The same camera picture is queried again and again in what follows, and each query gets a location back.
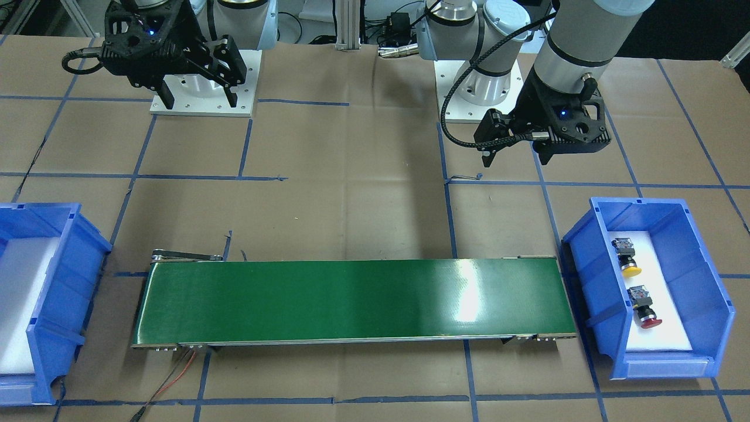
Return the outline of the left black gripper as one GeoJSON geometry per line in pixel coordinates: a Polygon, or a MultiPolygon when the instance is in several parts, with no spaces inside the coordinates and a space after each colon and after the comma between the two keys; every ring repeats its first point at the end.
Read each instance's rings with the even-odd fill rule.
{"type": "Polygon", "coordinates": [[[583,88],[559,93],[531,70],[515,108],[509,114],[490,108],[480,121],[473,137],[483,166],[490,168],[496,153],[522,141],[532,141],[541,165],[554,155],[593,153],[607,147],[611,136],[598,82],[588,74],[582,81],[583,88]]]}

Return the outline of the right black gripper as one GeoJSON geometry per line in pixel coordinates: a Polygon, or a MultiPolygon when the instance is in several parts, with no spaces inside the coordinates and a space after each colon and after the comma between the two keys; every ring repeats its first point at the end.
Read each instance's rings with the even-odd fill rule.
{"type": "Polygon", "coordinates": [[[237,107],[232,88],[247,75],[239,50],[229,35],[207,40],[189,1],[112,1],[104,19],[100,62],[110,73],[155,91],[167,110],[175,99],[164,77],[198,74],[222,87],[229,106],[237,107]]]}

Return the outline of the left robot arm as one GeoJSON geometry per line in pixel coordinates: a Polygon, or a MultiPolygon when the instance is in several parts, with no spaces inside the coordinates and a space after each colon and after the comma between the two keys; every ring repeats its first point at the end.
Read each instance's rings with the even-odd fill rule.
{"type": "Polygon", "coordinates": [[[426,1],[416,22],[420,56],[460,60],[445,94],[439,122],[453,144],[496,153],[530,141],[542,165],[554,155],[588,154],[610,144],[598,80],[651,1],[561,1],[554,13],[533,21],[514,1],[426,1]],[[501,88],[527,36],[551,22],[551,30],[508,113],[495,108],[501,88]],[[448,131],[450,100],[459,96],[486,108],[471,142],[448,131]]]}

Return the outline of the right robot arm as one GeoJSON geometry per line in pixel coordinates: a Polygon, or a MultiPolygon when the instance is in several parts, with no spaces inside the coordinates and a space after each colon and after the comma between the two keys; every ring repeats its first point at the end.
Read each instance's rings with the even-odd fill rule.
{"type": "Polygon", "coordinates": [[[277,31],[274,1],[112,1],[97,58],[153,91],[153,114],[250,117],[277,31]]]}

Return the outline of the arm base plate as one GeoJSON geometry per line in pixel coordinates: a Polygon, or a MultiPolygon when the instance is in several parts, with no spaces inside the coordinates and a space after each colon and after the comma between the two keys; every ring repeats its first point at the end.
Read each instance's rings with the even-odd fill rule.
{"type": "Polygon", "coordinates": [[[164,83],[174,96],[174,105],[168,109],[155,96],[150,112],[186,117],[252,117],[263,52],[241,50],[240,53],[247,66],[247,75],[245,83],[232,88],[232,92],[237,94],[235,107],[229,105],[223,88],[214,81],[200,75],[166,75],[164,83]]]}
{"type": "MultiPolygon", "coordinates": [[[[466,67],[466,62],[461,60],[434,62],[438,111],[442,109],[445,96],[453,83],[466,67]]],[[[501,77],[488,77],[474,70],[453,94],[446,109],[445,120],[451,123],[480,122],[490,108],[509,114],[516,105],[522,86],[523,79],[517,62],[513,64],[509,74],[501,77]]]]}

